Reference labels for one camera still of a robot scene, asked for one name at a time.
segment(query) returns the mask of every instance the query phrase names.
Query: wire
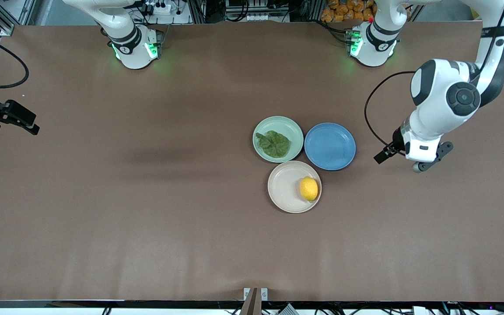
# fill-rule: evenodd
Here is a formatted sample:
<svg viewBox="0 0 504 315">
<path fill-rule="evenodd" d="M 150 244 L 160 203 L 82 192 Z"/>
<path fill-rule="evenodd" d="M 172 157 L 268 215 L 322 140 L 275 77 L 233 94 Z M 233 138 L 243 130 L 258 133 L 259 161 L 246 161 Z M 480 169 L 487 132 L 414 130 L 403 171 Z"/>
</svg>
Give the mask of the wire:
<svg viewBox="0 0 504 315">
<path fill-rule="evenodd" d="M 316 24 L 322 26 L 323 28 L 326 28 L 326 30 L 328 30 L 330 32 L 330 34 L 332 34 L 332 37 L 335 38 L 338 42 L 343 42 L 344 44 L 354 44 L 355 43 L 352 40 L 344 40 L 342 38 L 339 38 L 336 34 L 333 33 L 333 32 L 336 32 L 339 34 L 345 34 L 346 33 L 345 30 L 338 30 L 337 28 L 331 28 L 330 26 L 328 26 L 328 24 L 326 24 L 322 21 L 319 21 L 319 20 L 307 20 L 307 22 L 315 22 Z"/>
<path fill-rule="evenodd" d="M 104 307 L 102 315 L 110 315 L 110 313 L 112 313 L 112 307 Z"/>
<path fill-rule="evenodd" d="M 410 18 L 410 21 L 415 21 L 416 18 L 418 18 L 422 12 L 422 10 L 425 8 L 424 5 L 421 5 L 420 6 L 420 9 L 416 12 L 416 14 L 412 15 L 412 17 Z"/>
<path fill-rule="evenodd" d="M 503 14 L 501 14 L 500 18 L 499 18 L 499 21 L 497 22 L 497 26 L 500 27 L 501 26 L 501 23 L 503 22 L 503 17 L 504 17 L 504 9 L 503 9 Z M 491 42 L 490 42 L 490 46 L 489 48 L 487 48 L 487 53 L 486 53 L 486 57 L 483 59 L 483 63 L 482 63 L 482 66 L 480 66 L 479 68 L 479 71 L 482 72 L 483 69 L 485 68 L 486 66 L 486 61 L 487 61 L 487 58 L 490 57 L 491 55 L 491 51 L 494 49 L 494 45 L 495 45 L 495 38 L 491 38 Z"/>
<path fill-rule="evenodd" d="M 281 22 L 285 22 L 285 18 L 287 17 L 287 15 L 289 14 L 289 10 L 287 10 L 287 12 L 285 13 L 285 15 L 283 16 L 283 18 L 281 19 Z"/>
<path fill-rule="evenodd" d="M 250 8 L 250 4 L 248 3 L 248 0 L 242 0 L 242 11 L 240 11 L 240 14 L 238 15 L 238 17 L 234 20 L 230 19 L 230 18 L 226 18 L 227 21 L 230 21 L 230 22 L 240 22 L 242 21 L 246 15 L 248 14 L 248 9 Z"/>
<path fill-rule="evenodd" d="M 30 72 L 28 71 L 28 66 L 26 66 L 24 61 L 22 61 L 22 59 L 20 59 L 16 54 L 14 54 L 12 51 L 10 51 L 7 48 L 5 48 L 4 46 L 2 46 L 2 44 L 0 44 L 0 48 L 3 51 L 5 51 L 6 53 L 8 53 L 9 55 L 11 55 L 14 59 L 16 59 L 24 68 L 24 76 L 22 77 L 22 79 L 18 80 L 15 83 L 12 83 L 12 84 L 0 85 L 0 88 L 15 88 L 16 86 L 19 86 L 19 85 L 25 83 L 25 81 L 28 79 L 28 76 L 30 75 Z"/>
<path fill-rule="evenodd" d="M 324 314 L 326 314 L 326 315 L 330 315 L 330 314 L 326 313 L 326 311 L 324 311 L 324 310 L 323 310 L 323 309 L 321 309 L 321 308 L 320 308 L 320 309 L 318 309 L 318 308 L 317 308 L 317 309 L 316 309 L 316 311 L 314 311 L 314 315 L 318 314 L 318 311 L 321 311 L 322 313 L 324 313 Z"/>
<path fill-rule="evenodd" d="M 366 308 L 366 307 L 358 308 L 355 311 L 352 311 L 350 315 L 355 315 L 358 311 L 360 311 L 361 309 L 364 309 L 364 308 Z"/>
<path fill-rule="evenodd" d="M 315 23 L 319 24 L 320 26 L 322 26 L 323 28 L 326 28 L 326 30 L 329 30 L 330 32 L 336 32 L 336 33 L 340 33 L 340 34 L 346 33 L 345 30 L 338 30 L 337 28 L 332 28 L 328 24 L 326 24 L 320 20 L 306 20 L 306 21 L 307 22 L 315 22 Z"/>
<path fill-rule="evenodd" d="M 378 88 L 380 88 L 380 86 L 382 86 L 382 84 L 384 84 L 384 82 L 388 81 L 388 79 L 392 78 L 392 77 L 395 77 L 395 76 L 398 76 L 400 74 L 414 74 L 416 73 L 415 71 L 400 71 L 400 72 L 396 72 L 394 74 L 391 74 L 389 75 L 388 77 L 386 77 L 386 79 L 382 80 L 373 90 L 372 92 L 368 95 L 368 98 L 367 98 L 367 101 L 365 102 L 364 104 L 364 121 L 367 123 L 367 126 L 368 128 L 371 130 L 372 134 L 380 141 L 382 142 L 388 149 L 392 150 L 392 152 L 394 153 L 398 153 L 402 156 L 406 156 L 406 154 L 394 149 L 392 146 L 390 146 L 388 143 L 384 142 L 384 140 L 381 138 L 381 137 L 378 137 L 378 134 L 376 134 L 376 132 L 372 129 L 372 126 L 371 124 L 368 122 L 368 117 L 367 117 L 367 107 L 368 107 L 368 102 L 371 100 L 372 98 L 372 95 L 376 92 L 376 90 L 378 90 Z"/>
<path fill-rule="evenodd" d="M 145 17 L 144 13 L 139 8 L 139 6 L 137 6 L 136 8 L 141 13 L 141 16 L 143 17 L 143 20 L 145 21 L 145 24 L 150 24 L 149 21 L 147 20 L 147 18 Z"/>
<path fill-rule="evenodd" d="M 235 315 L 239 309 L 242 309 L 242 306 L 237 307 L 234 311 L 232 311 L 231 315 Z"/>
<path fill-rule="evenodd" d="M 395 309 L 391 308 L 390 311 L 394 312 L 394 313 L 402 314 L 402 315 L 410 314 L 409 312 L 406 313 L 406 312 L 402 311 L 402 309 L 400 309 L 400 311 L 396 311 Z"/>
</svg>

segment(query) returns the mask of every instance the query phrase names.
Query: metal frame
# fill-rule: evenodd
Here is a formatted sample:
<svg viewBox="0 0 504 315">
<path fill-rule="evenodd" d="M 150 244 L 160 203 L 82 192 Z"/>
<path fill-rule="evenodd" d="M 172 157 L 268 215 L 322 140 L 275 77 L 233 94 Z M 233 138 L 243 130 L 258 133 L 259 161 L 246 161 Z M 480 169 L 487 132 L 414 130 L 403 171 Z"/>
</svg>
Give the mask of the metal frame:
<svg viewBox="0 0 504 315">
<path fill-rule="evenodd" d="M 205 0 L 188 0 L 188 8 L 194 24 L 206 24 L 206 2 Z"/>
<path fill-rule="evenodd" d="M 425 8 L 424 5 L 421 6 L 415 6 L 412 10 L 412 15 L 409 21 L 414 22 L 421 14 L 422 9 Z"/>
<path fill-rule="evenodd" d="M 13 34 L 14 26 L 16 25 L 20 25 L 18 20 L 0 4 L 0 35 L 11 36 Z"/>
<path fill-rule="evenodd" d="M 32 15 L 34 13 L 34 7 L 36 6 L 37 0 L 26 0 L 24 6 L 22 6 L 21 15 L 18 17 L 18 23 L 21 25 L 30 25 L 28 22 L 32 20 Z"/>
<path fill-rule="evenodd" d="M 272 17 L 282 17 L 286 16 L 289 12 L 289 7 L 287 5 L 281 6 L 279 8 L 268 8 L 268 0 L 247 0 L 248 1 L 248 13 L 247 16 L 256 16 L 257 14 L 267 14 Z M 230 18 L 235 18 L 242 14 L 242 4 L 237 6 L 230 5 L 230 0 L 224 0 L 225 4 L 225 14 Z"/>
</svg>

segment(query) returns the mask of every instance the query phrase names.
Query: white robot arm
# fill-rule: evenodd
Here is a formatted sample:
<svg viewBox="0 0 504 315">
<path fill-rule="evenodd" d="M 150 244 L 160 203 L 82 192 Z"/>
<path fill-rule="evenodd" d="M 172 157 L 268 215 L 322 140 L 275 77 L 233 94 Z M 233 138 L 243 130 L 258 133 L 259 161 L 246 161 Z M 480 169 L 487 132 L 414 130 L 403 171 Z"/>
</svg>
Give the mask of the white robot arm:
<svg viewBox="0 0 504 315">
<path fill-rule="evenodd" d="M 162 32 L 135 25 L 124 7 L 135 0 L 63 0 L 92 16 L 106 32 L 124 66 L 141 69 L 158 58 Z"/>
<path fill-rule="evenodd" d="M 412 0 L 410 4 L 432 4 L 441 0 Z M 404 27 L 408 12 L 402 4 L 406 0 L 375 0 L 377 12 L 372 22 L 363 22 L 353 28 L 361 34 L 350 47 L 350 55 L 362 64 L 378 67 L 392 56 L 398 34 Z"/>
<path fill-rule="evenodd" d="M 375 156 L 378 163 L 404 150 L 407 159 L 416 161 L 414 170 L 428 169 L 440 161 L 440 153 L 452 149 L 451 143 L 442 146 L 441 137 L 462 125 L 501 92 L 504 0 L 462 1 L 483 20 L 476 62 L 432 59 L 420 66 L 410 86 L 416 110 L 394 132 L 393 141 Z"/>
</svg>

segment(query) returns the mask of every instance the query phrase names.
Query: brown table surface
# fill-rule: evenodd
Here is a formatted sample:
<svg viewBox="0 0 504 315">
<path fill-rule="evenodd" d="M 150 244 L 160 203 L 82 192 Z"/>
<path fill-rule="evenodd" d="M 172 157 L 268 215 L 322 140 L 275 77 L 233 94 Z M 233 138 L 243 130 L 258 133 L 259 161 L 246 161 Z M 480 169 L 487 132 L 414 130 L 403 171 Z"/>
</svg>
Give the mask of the brown table surface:
<svg viewBox="0 0 504 315">
<path fill-rule="evenodd" d="M 28 64 L 0 90 L 40 134 L 0 131 L 0 299 L 211 299 L 268 287 L 274 300 L 504 301 L 504 89 L 444 137 L 423 174 L 363 118 L 388 74 L 430 58 L 474 60 L 480 23 L 407 24 L 366 68 L 316 24 L 174 26 L 162 59 L 128 70 L 98 27 L 19 27 Z M 0 83 L 22 76 L 0 51 Z M 410 75 L 370 105 L 386 139 L 414 109 Z M 270 201 L 276 166 L 252 147 L 273 115 L 306 133 L 348 128 L 353 163 L 318 170 L 323 193 L 292 215 Z M 307 161 L 304 153 L 297 158 Z"/>
</svg>

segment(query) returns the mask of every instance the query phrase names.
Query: yellow lemon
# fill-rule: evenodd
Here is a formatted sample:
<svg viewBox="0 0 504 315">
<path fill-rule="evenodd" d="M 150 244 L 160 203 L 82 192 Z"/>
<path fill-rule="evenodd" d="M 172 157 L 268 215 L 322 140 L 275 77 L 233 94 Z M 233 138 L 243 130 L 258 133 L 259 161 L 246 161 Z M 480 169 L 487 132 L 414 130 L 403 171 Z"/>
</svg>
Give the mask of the yellow lemon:
<svg viewBox="0 0 504 315">
<path fill-rule="evenodd" d="M 305 177 L 301 179 L 299 184 L 301 195 L 306 201 L 312 202 L 318 196 L 318 183 L 312 177 Z"/>
</svg>

